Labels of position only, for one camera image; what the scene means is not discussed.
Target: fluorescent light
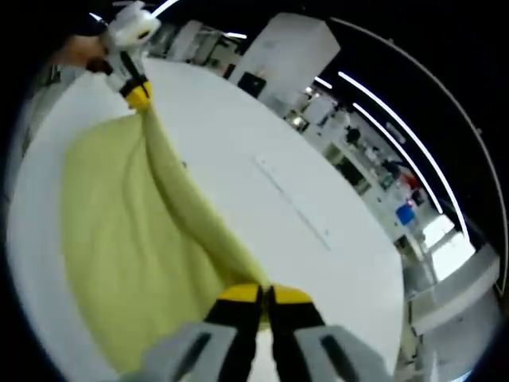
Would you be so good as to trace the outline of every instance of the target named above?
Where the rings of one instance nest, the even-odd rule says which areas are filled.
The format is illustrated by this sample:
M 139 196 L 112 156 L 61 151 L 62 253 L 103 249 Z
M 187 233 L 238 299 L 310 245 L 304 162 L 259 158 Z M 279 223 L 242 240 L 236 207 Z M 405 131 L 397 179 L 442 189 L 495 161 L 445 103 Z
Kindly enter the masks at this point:
M 324 85 L 326 88 L 332 89 L 332 85 L 327 81 L 323 81 L 320 77 L 315 77 L 315 81 L 319 84 Z
M 92 12 L 89 13 L 96 21 L 102 21 L 103 19 L 97 16 L 96 14 L 93 14 Z
M 166 2 L 163 2 L 159 8 L 157 8 L 154 12 L 152 12 L 152 16 L 155 18 L 162 14 L 165 10 L 167 10 L 170 6 L 178 2 L 178 0 L 166 0 Z
M 431 200 L 433 201 L 433 204 L 435 207 L 437 207 L 438 213 L 442 214 L 444 211 L 442 210 L 440 204 L 438 203 L 438 199 L 435 196 L 435 193 L 431 189 L 431 187 L 428 184 L 428 181 L 424 178 L 424 175 L 422 175 L 422 172 L 417 167 L 415 162 L 412 160 L 412 158 L 406 153 L 405 149 L 402 148 L 402 146 L 399 144 L 399 142 L 389 134 L 389 131 L 386 130 L 385 127 L 383 127 L 376 119 L 374 119 L 371 114 L 369 114 L 367 111 L 365 111 L 361 106 L 359 106 L 357 103 L 353 104 L 353 107 L 360 111 L 367 119 L 371 121 L 375 126 L 378 127 L 378 129 L 384 134 L 387 139 L 396 147 L 396 149 L 401 153 L 401 155 L 406 159 L 410 167 L 412 167 L 412 170 L 415 172 L 415 174 L 418 176 L 418 178 L 421 180 L 422 185 L 424 185 L 424 188 L 429 194 L 429 197 L 431 197 Z
M 341 78 L 348 81 L 350 84 L 358 88 L 360 91 L 362 91 L 366 96 L 373 99 L 383 110 L 387 112 L 397 123 L 401 125 L 403 130 L 414 140 L 415 144 L 421 149 L 422 153 L 426 156 L 429 163 L 431 163 L 431 166 L 437 173 L 440 181 L 442 182 L 442 185 L 444 185 L 445 191 L 447 195 L 449 196 L 449 199 L 453 203 L 454 211 L 456 211 L 456 215 L 458 216 L 458 220 L 460 221 L 461 231 L 463 232 L 464 237 L 467 240 L 470 240 L 470 237 L 468 235 L 468 229 L 467 224 L 464 221 L 463 213 L 461 212 L 460 205 L 458 203 L 458 200 L 456 199 L 456 196 L 454 195 L 453 189 L 451 188 L 450 184 L 447 182 L 447 179 L 445 179 L 444 173 L 442 173 L 442 170 L 438 166 L 435 159 L 431 156 L 428 149 L 425 148 L 424 144 L 422 144 L 421 140 L 415 135 L 415 133 L 408 127 L 408 125 L 397 115 L 390 107 L 388 107 L 379 97 L 377 97 L 375 94 L 373 94 L 369 89 L 365 88 L 362 84 L 359 84 L 357 81 L 355 81 L 353 78 L 351 78 L 349 75 L 338 72 L 337 73 Z M 437 206 L 437 210 L 439 213 L 443 213 L 442 208 L 438 204 L 438 201 L 435 203 Z
M 242 39 L 247 38 L 247 36 L 245 34 L 241 34 L 241 33 L 229 32 L 229 33 L 225 33 L 224 35 L 228 36 L 228 37 L 237 37 L 237 38 L 242 38 Z

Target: round table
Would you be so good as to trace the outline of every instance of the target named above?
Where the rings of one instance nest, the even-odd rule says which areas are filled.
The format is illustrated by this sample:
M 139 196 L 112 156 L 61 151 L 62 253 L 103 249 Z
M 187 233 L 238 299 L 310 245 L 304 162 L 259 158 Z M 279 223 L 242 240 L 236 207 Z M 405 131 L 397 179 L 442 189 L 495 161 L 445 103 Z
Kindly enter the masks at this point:
M 311 295 L 394 370 L 402 331 L 400 256 L 354 189 L 264 105 L 205 69 L 146 60 L 154 102 L 188 171 L 277 283 Z M 101 76 L 56 102 L 28 149 L 8 219 L 14 283 L 31 326 L 69 380 L 117 374 L 91 339 L 60 253 L 60 177 L 78 134 L 129 112 Z M 270 334 L 250 380 L 278 380 Z

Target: yellow towel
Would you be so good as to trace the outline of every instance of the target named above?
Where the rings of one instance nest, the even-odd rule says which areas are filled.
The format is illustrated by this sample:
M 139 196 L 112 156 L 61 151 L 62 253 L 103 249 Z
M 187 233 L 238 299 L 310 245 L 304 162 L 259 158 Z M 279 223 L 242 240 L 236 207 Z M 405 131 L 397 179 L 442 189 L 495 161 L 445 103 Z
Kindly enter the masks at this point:
M 193 183 L 154 110 L 99 124 L 67 152 L 61 194 L 68 281 L 119 372 L 219 293 L 268 279 Z

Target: white table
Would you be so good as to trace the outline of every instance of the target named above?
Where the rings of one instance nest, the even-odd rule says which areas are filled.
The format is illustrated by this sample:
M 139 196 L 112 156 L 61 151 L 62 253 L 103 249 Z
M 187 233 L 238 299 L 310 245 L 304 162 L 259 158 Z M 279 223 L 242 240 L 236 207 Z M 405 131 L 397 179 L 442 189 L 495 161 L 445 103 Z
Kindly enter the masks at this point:
M 351 186 L 265 106 L 210 72 L 147 60 L 158 112 L 188 171 L 276 282 L 301 288 L 392 370 L 402 329 L 399 254 Z M 60 253 L 60 172 L 76 136 L 129 111 L 86 74 L 43 122 L 18 175 L 9 261 L 25 312 L 70 380 L 116 377 L 91 340 Z M 251 380 L 277 380 L 268 335 Z

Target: window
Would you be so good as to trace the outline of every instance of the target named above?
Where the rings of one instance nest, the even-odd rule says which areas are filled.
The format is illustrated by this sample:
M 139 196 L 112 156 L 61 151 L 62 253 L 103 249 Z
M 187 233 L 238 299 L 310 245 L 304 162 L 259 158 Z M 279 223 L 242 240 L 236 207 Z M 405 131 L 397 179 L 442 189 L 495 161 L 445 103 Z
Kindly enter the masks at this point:
M 424 251 L 428 251 L 442 237 L 454 228 L 454 223 L 446 216 L 439 215 L 422 230 L 424 234 Z
M 438 248 L 432 255 L 433 269 L 438 281 L 447 278 L 456 269 L 461 267 L 476 249 L 465 239 L 463 233 L 458 232 L 451 240 Z

